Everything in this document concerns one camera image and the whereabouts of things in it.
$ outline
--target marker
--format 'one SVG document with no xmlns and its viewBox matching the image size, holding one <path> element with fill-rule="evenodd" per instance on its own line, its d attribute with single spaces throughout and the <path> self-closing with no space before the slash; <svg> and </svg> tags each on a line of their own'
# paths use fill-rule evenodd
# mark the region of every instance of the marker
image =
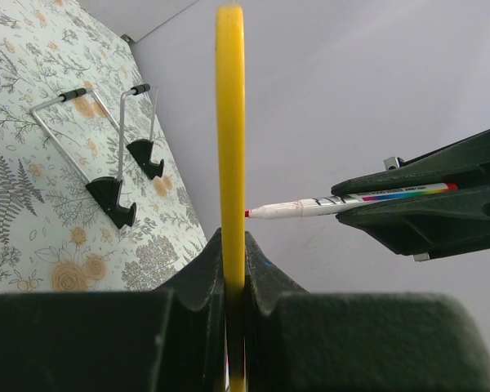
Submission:
<svg viewBox="0 0 490 392">
<path fill-rule="evenodd" d="M 366 206 L 367 204 L 396 200 L 400 198 L 417 198 L 427 194 L 442 194 L 457 190 L 455 184 L 430 184 L 409 186 L 390 190 L 378 190 L 363 194 L 347 194 L 346 196 L 328 196 L 326 198 L 304 198 L 295 202 L 266 204 L 245 211 L 246 218 L 279 219 L 298 216 L 331 215 Z"/>
</svg>

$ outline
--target rainbow stripe on marker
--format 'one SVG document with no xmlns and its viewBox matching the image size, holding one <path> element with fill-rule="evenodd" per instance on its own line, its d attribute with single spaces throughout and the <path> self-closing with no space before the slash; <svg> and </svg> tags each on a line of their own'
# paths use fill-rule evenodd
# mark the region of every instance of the rainbow stripe on marker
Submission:
<svg viewBox="0 0 490 392">
<path fill-rule="evenodd" d="M 408 190 L 407 188 L 402 189 L 402 193 L 396 192 L 395 194 L 377 194 L 377 195 L 371 195 L 371 196 L 366 196 L 364 197 L 363 194 L 358 194 L 358 196 L 361 196 L 361 199 L 364 202 L 382 202 L 383 200 L 395 200 L 398 198 L 416 198 L 418 196 L 425 196 L 427 194 L 443 194 L 445 192 L 452 192 L 453 190 L 457 190 L 457 185 L 447 183 L 446 184 L 447 188 L 446 189 L 430 189 L 430 190 L 418 190 L 417 192 L 414 192 L 413 189 L 417 187 L 410 187 Z"/>
</svg>

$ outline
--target yellow pole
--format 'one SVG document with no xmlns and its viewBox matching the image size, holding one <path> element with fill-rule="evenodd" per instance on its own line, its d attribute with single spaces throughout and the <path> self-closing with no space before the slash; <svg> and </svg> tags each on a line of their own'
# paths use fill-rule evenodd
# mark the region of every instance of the yellow pole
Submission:
<svg viewBox="0 0 490 392">
<path fill-rule="evenodd" d="M 243 392 L 245 56 L 237 3 L 219 7 L 216 17 L 216 110 L 229 385 L 231 392 Z"/>
</svg>

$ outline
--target metal rod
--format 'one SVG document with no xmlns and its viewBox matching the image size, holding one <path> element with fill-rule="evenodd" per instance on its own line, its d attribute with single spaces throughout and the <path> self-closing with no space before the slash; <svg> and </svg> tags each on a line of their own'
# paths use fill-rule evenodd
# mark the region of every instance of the metal rod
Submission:
<svg viewBox="0 0 490 392">
<path fill-rule="evenodd" d="M 37 113 L 39 110 L 45 109 L 45 108 L 47 108 L 47 107 L 49 107 L 51 105 L 57 104 L 59 102 L 62 102 L 63 100 L 64 100 L 64 97 L 63 96 L 59 96 L 58 98 L 55 98 L 54 100 L 49 100 L 48 102 L 44 102 L 43 104 L 34 106 L 33 108 L 30 109 L 29 112 L 33 116 L 34 121 L 36 121 L 36 123 L 43 129 L 43 131 L 46 132 L 49 135 L 49 137 L 52 138 L 52 141 L 53 141 L 53 143 L 55 143 L 56 148 L 60 151 L 60 154 L 62 154 L 64 156 L 64 158 L 67 159 L 67 162 L 71 166 L 74 167 L 74 169 L 82 177 L 82 180 L 86 184 L 89 184 L 91 182 L 91 180 L 89 179 L 89 177 L 87 176 L 87 174 L 83 171 L 83 169 L 80 167 L 80 165 L 78 165 L 76 163 L 76 161 L 73 159 L 73 157 L 71 156 L 71 154 L 69 154 L 67 152 L 67 150 L 65 149 L 64 145 L 62 145 L 60 143 L 60 141 L 55 136 L 55 134 L 52 133 L 52 131 L 49 129 L 49 127 L 45 124 L 45 122 L 42 120 L 42 118 L 40 118 L 40 116 Z"/>
<path fill-rule="evenodd" d="M 149 140 L 154 140 L 154 118 L 156 117 L 156 104 L 158 102 L 158 86 L 154 87 L 154 101 L 153 101 L 153 113 L 150 117 L 150 134 Z"/>
<path fill-rule="evenodd" d="M 111 125 L 114 127 L 114 129 L 116 129 L 116 131 L 119 133 L 120 132 L 120 126 L 118 125 L 118 123 L 114 119 L 114 116 L 111 114 L 111 112 L 109 112 L 109 109 L 107 109 L 107 106 L 105 106 L 104 101 L 101 100 L 98 93 L 96 91 L 94 91 L 92 88 L 88 88 L 87 92 L 90 92 L 92 94 L 92 97 L 94 98 L 95 102 L 105 112 L 105 114 L 107 115 L 107 119 L 109 120 Z M 127 138 L 125 136 L 123 137 L 123 143 L 125 143 L 126 145 L 129 144 L 129 141 L 127 140 Z"/>
<path fill-rule="evenodd" d="M 118 142 L 118 175 L 116 179 L 118 181 L 121 181 L 123 178 L 123 140 L 125 138 L 124 132 L 125 132 L 125 99 L 128 96 L 134 95 L 136 90 L 132 88 L 129 91 L 125 91 L 122 96 L 120 97 L 120 125 L 119 125 L 119 131 L 118 133 L 120 134 L 119 137 L 119 142 Z"/>
</svg>

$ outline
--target yellow object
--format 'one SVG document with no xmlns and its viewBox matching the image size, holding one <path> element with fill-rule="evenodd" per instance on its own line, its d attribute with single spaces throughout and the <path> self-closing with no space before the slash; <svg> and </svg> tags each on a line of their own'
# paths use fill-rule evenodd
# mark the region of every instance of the yellow object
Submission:
<svg viewBox="0 0 490 392">
<path fill-rule="evenodd" d="M 216 17 L 216 110 L 229 385 L 231 392 L 243 392 L 245 55 L 238 4 L 219 7 Z"/>
</svg>

